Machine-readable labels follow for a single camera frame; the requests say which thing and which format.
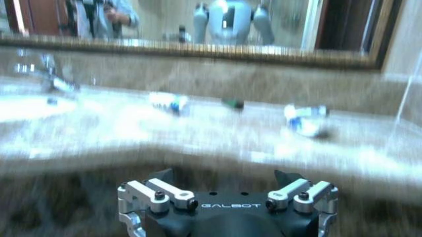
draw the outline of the wall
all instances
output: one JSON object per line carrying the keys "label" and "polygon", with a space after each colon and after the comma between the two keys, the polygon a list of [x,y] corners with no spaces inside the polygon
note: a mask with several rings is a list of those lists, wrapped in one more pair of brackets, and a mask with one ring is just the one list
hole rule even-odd
{"label": "wall", "polygon": [[405,0],[383,73],[406,81],[397,120],[422,127],[422,1]]}
{"label": "wall", "polygon": [[5,5],[4,0],[0,0],[0,32],[8,32],[8,19],[7,19],[7,12],[5,12]]}

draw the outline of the marble backsplash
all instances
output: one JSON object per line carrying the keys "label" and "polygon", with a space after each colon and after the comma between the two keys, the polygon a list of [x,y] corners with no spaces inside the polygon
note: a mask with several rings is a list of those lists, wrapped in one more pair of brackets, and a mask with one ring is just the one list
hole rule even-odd
{"label": "marble backsplash", "polygon": [[[13,74],[16,48],[0,48],[0,74]],[[379,72],[303,68],[219,59],[52,52],[64,77],[81,84],[167,91],[343,111],[397,114],[406,81]]]}

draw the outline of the screw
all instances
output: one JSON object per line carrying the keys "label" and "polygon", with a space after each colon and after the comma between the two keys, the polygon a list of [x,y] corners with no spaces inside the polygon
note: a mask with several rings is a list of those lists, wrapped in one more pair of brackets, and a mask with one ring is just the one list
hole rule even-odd
{"label": "screw", "polygon": [[276,208],[276,204],[275,204],[275,201],[268,199],[266,202],[264,202],[264,206],[266,208],[268,209],[268,211],[274,211],[275,208]]}
{"label": "screw", "polygon": [[162,191],[158,191],[158,192],[155,193],[155,198],[156,198],[156,200],[163,200],[164,197],[166,197],[166,195],[164,195],[164,193],[163,193]]}
{"label": "screw", "polygon": [[300,192],[299,193],[299,199],[306,201],[310,199],[310,194],[307,192]]}
{"label": "screw", "polygon": [[198,207],[198,201],[195,199],[188,200],[187,202],[187,210],[188,211],[195,211]]}

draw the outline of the faucet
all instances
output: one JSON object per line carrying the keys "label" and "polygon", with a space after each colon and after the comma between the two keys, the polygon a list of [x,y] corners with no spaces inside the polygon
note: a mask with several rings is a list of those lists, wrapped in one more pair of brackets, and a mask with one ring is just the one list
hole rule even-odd
{"label": "faucet", "polygon": [[[24,49],[17,51],[17,56],[27,57],[32,55]],[[20,64],[15,65],[15,72],[25,75],[35,76],[43,79],[43,84],[48,85],[48,89],[56,89],[63,92],[73,92],[80,90],[80,85],[72,81],[67,81],[60,78],[56,74],[55,59],[51,54],[39,54],[43,66],[37,69],[35,64]]]}

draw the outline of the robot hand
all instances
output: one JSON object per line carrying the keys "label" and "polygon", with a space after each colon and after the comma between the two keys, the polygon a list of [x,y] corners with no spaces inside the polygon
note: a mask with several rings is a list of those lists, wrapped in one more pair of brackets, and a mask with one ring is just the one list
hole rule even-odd
{"label": "robot hand", "polygon": [[336,217],[338,189],[275,171],[268,193],[191,192],[172,170],[117,188],[119,220],[131,237],[323,237]]}
{"label": "robot hand", "polygon": [[208,12],[207,4],[203,2],[196,4],[195,12],[194,12],[195,43],[204,43],[206,41],[208,16],[210,16],[210,12]]}
{"label": "robot hand", "polygon": [[274,33],[271,29],[270,14],[266,7],[258,5],[256,11],[252,17],[254,26],[263,38],[263,45],[274,43]]}

